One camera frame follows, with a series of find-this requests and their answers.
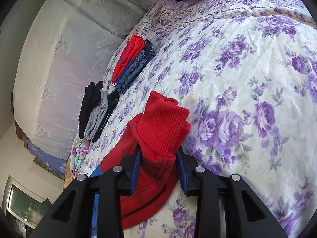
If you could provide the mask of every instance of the folded red shirt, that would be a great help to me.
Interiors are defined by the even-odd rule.
[[[177,150],[191,129],[188,115],[189,110],[179,107],[175,99],[152,91],[144,114],[128,122],[122,138],[101,161],[99,166],[105,172],[140,145],[142,164],[136,191],[120,198],[124,229],[155,215],[172,193],[178,180]]]
[[[145,47],[145,40],[133,34],[128,41],[126,47],[123,49],[120,58],[115,66],[114,72],[112,74],[111,82],[115,83],[119,78],[121,73],[124,71],[128,63],[131,61],[130,65],[134,62],[137,55],[142,51]]]

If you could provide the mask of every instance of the floral bedspread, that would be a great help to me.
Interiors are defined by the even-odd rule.
[[[81,172],[92,173],[156,90],[191,112],[185,152],[218,175],[240,174],[297,237],[317,207],[317,30],[303,3],[157,0],[132,33],[157,55],[120,98]],[[128,39],[105,72],[106,90]],[[125,237],[193,237],[196,203],[177,184]]]

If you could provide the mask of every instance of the window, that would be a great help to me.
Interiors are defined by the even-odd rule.
[[[4,191],[3,208],[31,228],[35,228],[50,206],[48,200],[37,196],[9,176]]]

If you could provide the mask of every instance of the white lace curtain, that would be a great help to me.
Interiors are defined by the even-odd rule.
[[[47,0],[28,33],[14,86],[14,117],[44,152],[66,159],[84,87],[154,0]]]

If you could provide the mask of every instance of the red knit cuff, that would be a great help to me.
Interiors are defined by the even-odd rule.
[[[146,107],[137,124],[137,132],[156,155],[174,157],[178,149],[175,150],[175,145],[179,143],[180,132],[188,115],[188,109],[159,98]]]
[[[164,101],[170,101],[170,102],[174,103],[175,105],[178,105],[178,102],[176,99],[164,97],[162,94],[157,93],[156,91],[152,90],[150,93],[150,97],[146,102],[145,110],[147,110],[149,105],[154,104],[160,98],[163,99]]]

